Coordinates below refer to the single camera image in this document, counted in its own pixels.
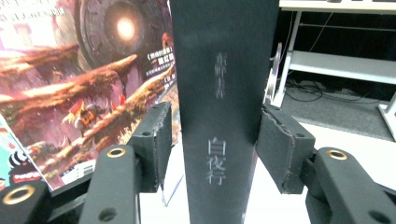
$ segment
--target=book spine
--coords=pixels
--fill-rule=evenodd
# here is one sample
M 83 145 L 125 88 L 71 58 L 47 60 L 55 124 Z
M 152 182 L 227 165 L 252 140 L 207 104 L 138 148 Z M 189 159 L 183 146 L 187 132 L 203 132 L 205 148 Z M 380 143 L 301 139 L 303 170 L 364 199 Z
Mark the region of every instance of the book spine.
M 243 223 L 278 1 L 171 1 L 171 11 L 191 223 Z

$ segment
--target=fantasy artwork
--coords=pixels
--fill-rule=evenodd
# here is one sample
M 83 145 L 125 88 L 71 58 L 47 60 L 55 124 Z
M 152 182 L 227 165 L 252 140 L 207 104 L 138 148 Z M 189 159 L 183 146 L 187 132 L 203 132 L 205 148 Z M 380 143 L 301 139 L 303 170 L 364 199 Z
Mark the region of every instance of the fantasy artwork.
M 51 189 L 92 172 L 159 102 L 177 141 L 166 0 L 0 0 L 0 77 L 0 114 Z

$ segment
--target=book cover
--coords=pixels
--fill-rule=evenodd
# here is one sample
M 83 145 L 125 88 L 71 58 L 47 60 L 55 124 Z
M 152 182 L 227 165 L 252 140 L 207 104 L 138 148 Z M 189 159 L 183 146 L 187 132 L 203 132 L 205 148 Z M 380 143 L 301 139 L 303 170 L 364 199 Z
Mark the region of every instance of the book cover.
M 41 176 L 19 146 L 6 121 L 0 116 L 0 190 Z
M 244 223 L 278 1 L 171 1 L 190 223 Z
M 1 1 L 0 114 L 57 189 L 156 103 L 172 103 L 176 142 L 173 51 L 166 1 Z

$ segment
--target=white desk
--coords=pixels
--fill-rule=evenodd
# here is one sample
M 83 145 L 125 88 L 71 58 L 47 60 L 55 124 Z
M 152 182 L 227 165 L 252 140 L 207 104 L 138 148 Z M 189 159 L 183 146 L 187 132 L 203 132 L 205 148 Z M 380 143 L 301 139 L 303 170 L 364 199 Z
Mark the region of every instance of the white desk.
M 375 182 L 396 189 L 393 172 L 396 170 L 396 143 L 308 124 L 303 126 L 316 137 L 315 148 L 337 147 L 353 154 Z M 178 177 L 183 170 L 182 148 L 176 147 L 172 150 L 168 163 L 165 187 L 171 187 L 167 182 L 169 175 Z M 305 194 L 306 191 L 303 195 L 281 195 L 262 162 L 258 160 L 245 224 L 308 224 Z M 142 223 L 190 223 L 187 197 L 185 179 L 167 207 L 161 202 L 160 192 L 140 194 Z
M 279 107 L 282 105 L 289 70 L 396 85 L 396 62 L 294 50 L 294 43 L 303 11 L 396 14 L 396 3 L 379 3 L 372 0 L 342 0 L 341 3 L 312 0 L 280 0 L 279 6 L 282 10 L 297 11 L 297 15 L 291 33 L 279 89 L 272 105 Z M 381 105 L 379 110 L 396 140 L 396 118 L 394 116 L 396 112 L 396 93 L 390 104 Z

